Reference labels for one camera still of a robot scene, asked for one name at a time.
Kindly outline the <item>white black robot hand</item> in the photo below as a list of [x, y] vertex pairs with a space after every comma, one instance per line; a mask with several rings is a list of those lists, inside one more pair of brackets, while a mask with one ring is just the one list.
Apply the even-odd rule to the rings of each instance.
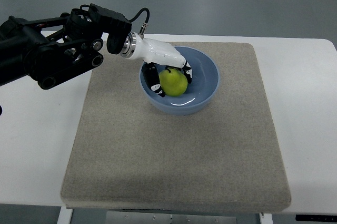
[[131, 32], [126, 38], [120, 56], [129, 59], [142, 59], [142, 73], [146, 85], [150, 90], [161, 97], [167, 96], [163, 91], [159, 73], [172, 67], [181, 71], [187, 78], [188, 84], [192, 82], [192, 68], [185, 57], [171, 44], [142, 38]]

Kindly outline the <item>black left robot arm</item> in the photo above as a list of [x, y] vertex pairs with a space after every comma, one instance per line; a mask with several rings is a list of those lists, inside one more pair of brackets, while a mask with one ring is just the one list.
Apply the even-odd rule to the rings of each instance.
[[131, 28], [123, 14], [95, 4], [43, 20], [10, 16], [1, 25], [1, 85], [30, 76], [51, 89], [103, 63], [103, 33], [118, 54]]

